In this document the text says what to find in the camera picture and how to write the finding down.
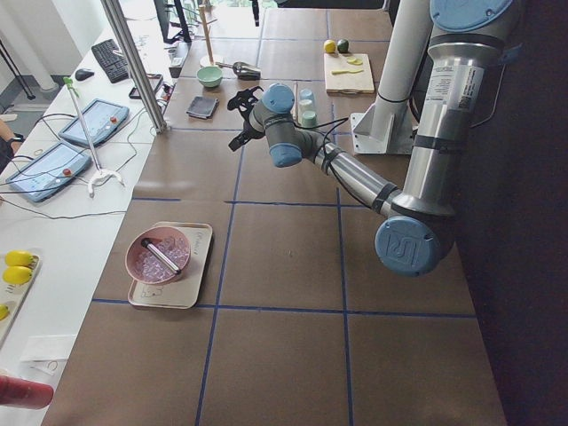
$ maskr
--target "red can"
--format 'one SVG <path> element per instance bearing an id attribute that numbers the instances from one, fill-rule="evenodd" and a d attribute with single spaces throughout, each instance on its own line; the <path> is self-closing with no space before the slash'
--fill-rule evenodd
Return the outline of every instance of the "red can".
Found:
<path id="1" fill-rule="evenodd" d="M 49 384 L 30 382 L 17 377 L 0 375 L 0 405 L 22 408 L 44 408 L 53 399 Z"/>

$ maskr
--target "black mouse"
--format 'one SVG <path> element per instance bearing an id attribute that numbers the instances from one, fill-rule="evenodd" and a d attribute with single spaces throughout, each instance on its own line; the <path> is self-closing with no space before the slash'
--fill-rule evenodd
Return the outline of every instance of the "black mouse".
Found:
<path id="1" fill-rule="evenodd" d="M 86 80 L 89 77 L 93 77 L 94 75 L 95 72 L 88 68 L 79 68 L 75 71 L 75 79 L 78 82 L 82 82 L 83 80 Z"/>

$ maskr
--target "cutting board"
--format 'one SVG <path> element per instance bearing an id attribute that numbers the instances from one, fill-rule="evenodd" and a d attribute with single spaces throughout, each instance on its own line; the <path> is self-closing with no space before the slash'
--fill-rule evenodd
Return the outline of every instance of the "cutting board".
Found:
<path id="1" fill-rule="evenodd" d="M 347 62 L 347 58 L 350 57 L 361 59 L 363 63 L 351 65 Z M 324 53 L 323 64 L 327 93 L 375 93 L 371 64 L 365 53 Z M 357 74 L 331 74 L 333 70 L 339 69 L 362 69 L 363 71 Z"/>

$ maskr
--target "black keyboard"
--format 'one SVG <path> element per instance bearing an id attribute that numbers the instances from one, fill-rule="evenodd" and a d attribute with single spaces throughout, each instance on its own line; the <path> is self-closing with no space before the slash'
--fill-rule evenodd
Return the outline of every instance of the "black keyboard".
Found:
<path id="1" fill-rule="evenodd" d="M 113 51 L 118 51 L 118 45 L 112 39 L 105 40 L 91 47 L 95 59 L 102 66 L 110 83 L 120 82 L 128 78 L 126 59 L 116 55 Z"/>

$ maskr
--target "pink bowl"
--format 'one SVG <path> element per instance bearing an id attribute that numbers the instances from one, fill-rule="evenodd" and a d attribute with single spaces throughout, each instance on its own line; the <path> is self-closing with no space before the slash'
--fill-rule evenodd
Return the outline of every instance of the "pink bowl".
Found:
<path id="1" fill-rule="evenodd" d="M 176 275 L 161 264 L 147 248 L 142 247 L 144 238 L 149 238 L 182 271 L 189 262 L 191 247 L 184 233 L 173 226 L 156 226 L 141 233 L 130 244 L 125 258 L 128 274 L 144 284 L 168 284 L 177 280 L 183 273 Z"/>

